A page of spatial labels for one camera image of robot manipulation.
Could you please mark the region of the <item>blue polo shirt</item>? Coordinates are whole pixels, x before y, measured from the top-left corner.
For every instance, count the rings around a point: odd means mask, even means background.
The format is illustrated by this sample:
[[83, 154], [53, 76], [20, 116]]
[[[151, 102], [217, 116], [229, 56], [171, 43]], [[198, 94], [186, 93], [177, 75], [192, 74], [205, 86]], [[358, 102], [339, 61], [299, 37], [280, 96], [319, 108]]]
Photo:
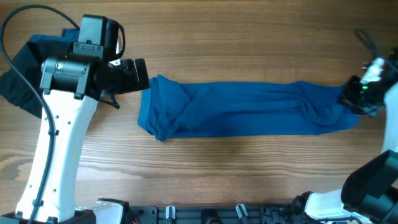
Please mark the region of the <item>blue polo shirt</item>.
[[319, 135], [351, 129], [358, 117], [342, 86], [309, 82], [179, 83], [157, 75], [142, 92], [138, 125], [159, 141], [262, 135]]

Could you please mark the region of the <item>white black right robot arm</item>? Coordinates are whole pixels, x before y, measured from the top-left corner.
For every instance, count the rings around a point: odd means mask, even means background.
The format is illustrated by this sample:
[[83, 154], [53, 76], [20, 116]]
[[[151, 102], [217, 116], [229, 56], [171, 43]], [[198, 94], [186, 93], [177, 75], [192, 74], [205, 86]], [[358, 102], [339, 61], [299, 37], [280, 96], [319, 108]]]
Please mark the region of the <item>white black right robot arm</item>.
[[312, 193], [305, 223], [397, 223], [397, 81], [386, 81], [386, 126], [380, 155], [354, 171], [342, 189]]

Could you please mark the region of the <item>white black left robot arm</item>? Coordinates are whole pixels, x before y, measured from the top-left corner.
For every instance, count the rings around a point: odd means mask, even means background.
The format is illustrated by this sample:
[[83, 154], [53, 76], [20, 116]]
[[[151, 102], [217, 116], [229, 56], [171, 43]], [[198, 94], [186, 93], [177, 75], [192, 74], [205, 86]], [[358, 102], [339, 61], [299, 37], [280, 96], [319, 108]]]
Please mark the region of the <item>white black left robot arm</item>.
[[58, 54], [42, 64], [41, 128], [32, 170], [15, 212], [1, 223], [129, 223], [128, 202], [75, 203], [76, 175], [88, 125], [101, 95], [150, 87], [144, 59], [115, 66], [99, 57]]

